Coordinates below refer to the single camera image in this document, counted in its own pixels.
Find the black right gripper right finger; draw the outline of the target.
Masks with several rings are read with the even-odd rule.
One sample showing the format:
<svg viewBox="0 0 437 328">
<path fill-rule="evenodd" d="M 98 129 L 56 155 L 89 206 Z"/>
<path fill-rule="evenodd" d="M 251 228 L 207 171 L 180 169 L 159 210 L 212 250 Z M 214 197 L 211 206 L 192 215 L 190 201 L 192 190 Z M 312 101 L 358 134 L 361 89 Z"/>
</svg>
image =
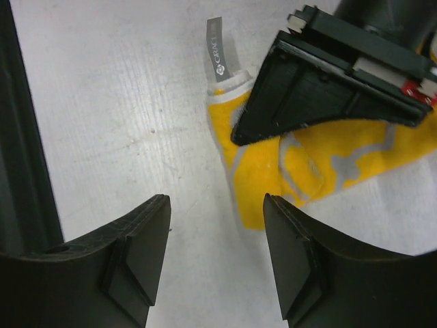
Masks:
<svg viewBox="0 0 437 328">
<path fill-rule="evenodd" d="M 264 198 L 281 315 L 290 327 L 435 327 L 436 252 L 375 247 Z"/>
</svg>

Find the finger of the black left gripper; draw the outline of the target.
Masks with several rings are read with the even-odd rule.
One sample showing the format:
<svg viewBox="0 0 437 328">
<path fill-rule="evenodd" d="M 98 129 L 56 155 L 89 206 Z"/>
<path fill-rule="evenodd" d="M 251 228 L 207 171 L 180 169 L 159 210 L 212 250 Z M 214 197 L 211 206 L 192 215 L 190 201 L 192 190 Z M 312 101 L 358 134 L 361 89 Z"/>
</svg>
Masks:
<svg viewBox="0 0 437 328">
<path fill-rule="evenodd" d="M 379 120 L 416 127 L 432 112 L 432 98 L 403 90 L 369 68 L 348 62 L 280 31 L 233 127 L 238 146 L 339 120 Z"/>
</svg>

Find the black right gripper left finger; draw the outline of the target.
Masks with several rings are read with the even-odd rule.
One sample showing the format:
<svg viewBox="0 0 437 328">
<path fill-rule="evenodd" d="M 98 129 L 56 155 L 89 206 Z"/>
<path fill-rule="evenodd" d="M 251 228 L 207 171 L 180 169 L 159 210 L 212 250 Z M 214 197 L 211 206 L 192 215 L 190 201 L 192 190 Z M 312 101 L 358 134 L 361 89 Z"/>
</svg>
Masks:
<svg viewBox="0 0 437 328">
<path fill-rule="evenodd" d="M 169 235 L 168 195 L 43 254 L 1 255 L 2 327 L 144 327 Z"/>
</svg>

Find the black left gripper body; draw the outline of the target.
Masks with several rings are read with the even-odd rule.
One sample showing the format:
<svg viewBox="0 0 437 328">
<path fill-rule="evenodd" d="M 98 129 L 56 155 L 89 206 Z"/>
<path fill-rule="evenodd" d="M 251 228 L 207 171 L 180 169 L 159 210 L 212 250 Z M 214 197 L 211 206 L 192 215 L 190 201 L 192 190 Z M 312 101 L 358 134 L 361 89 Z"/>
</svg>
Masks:
<svg viewBox="0 0 437 328">
<path fill-rule="evenodd" d="M 403 89 L 413 96 L 436 98 L 435 1 L 341 1 L 334 14 L 305 6 L 287 21 L 293 32 L 318 33 L 385 65 L 404 79 Z"/>
</svg>

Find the grey yellow towel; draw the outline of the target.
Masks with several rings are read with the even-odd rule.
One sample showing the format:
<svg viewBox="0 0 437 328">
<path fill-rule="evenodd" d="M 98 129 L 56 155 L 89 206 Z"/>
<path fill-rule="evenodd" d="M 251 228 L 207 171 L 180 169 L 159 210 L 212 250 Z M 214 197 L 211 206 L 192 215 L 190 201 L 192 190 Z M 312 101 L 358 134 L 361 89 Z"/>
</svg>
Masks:
<svg viewBox="0 0 437 328">
<path fill-rule="evenodd" d="M 359 57 L 348 46 L 318 33 L 296 33 L 289 28 L 285 32 L 299 35 L 301 40 L 348 62 L 352 68 L 369 68 L 390 83 L 401 79 L 385 65 Z M 339 120 L 238 146 L 231 140 L 231 132 L 257 77 L 245 70 L 229 69 L 221 18 L 207 21 L 206 42 L 215 77 L 208 87 L 209 119 L 245 228 L 264 228 L 262 208 L 267 193 L 288 197 L 295 205 L 304 206 L 436 149 L 436 98 L 432 112 L 416 127 L 379 120 Z"/>
</svg>

